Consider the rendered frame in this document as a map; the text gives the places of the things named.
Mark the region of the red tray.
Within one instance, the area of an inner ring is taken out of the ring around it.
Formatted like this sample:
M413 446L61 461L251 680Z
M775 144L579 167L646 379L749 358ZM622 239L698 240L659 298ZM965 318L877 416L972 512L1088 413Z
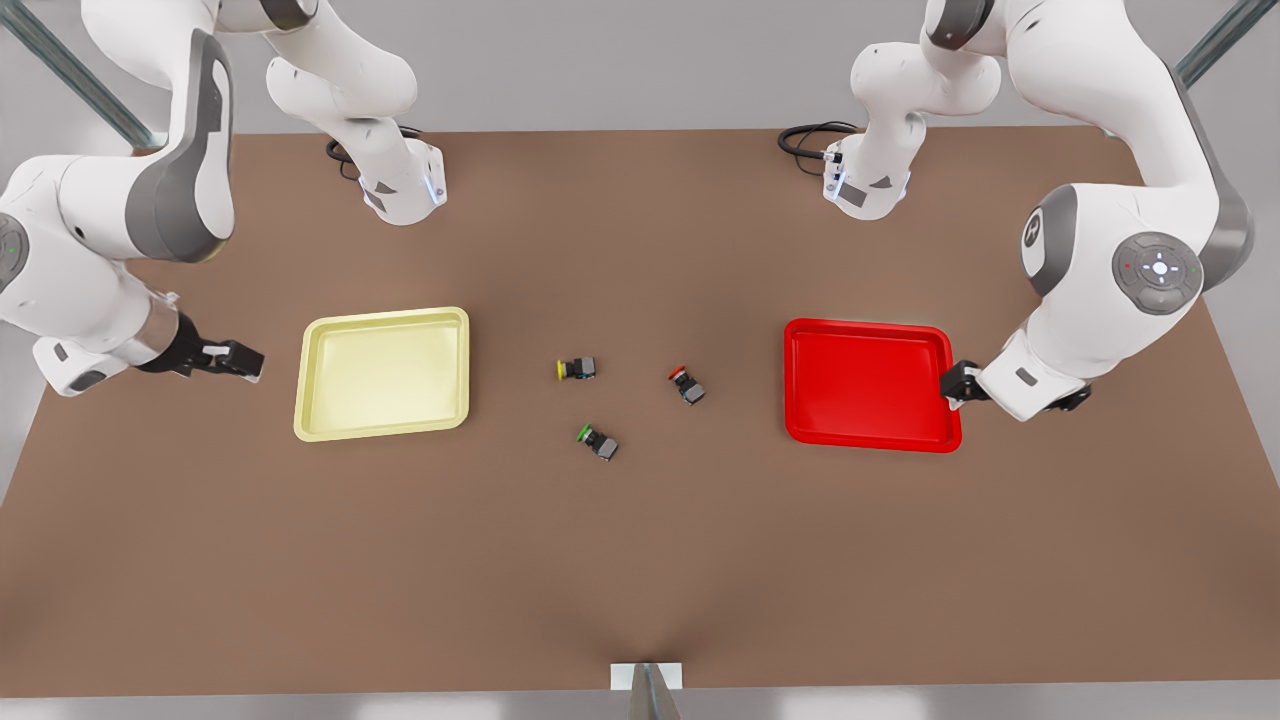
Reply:
M783 329L783 420L806 445L951 454L959 411L940 391L950 338L929 325L792 319Z

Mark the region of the pale yellow tray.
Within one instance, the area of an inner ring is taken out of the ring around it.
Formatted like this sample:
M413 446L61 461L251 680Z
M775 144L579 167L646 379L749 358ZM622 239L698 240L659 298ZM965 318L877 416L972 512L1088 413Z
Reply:
M328 316L303 333L293 416L303 442L448 430L468 410L461 307Z

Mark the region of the silver frame post with foot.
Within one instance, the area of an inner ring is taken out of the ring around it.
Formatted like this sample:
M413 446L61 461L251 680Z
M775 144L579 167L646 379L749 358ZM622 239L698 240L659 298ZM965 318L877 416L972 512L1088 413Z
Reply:
M672 694L682 688L681 662L611 665L611 689L628 692L627 720L682 720Z

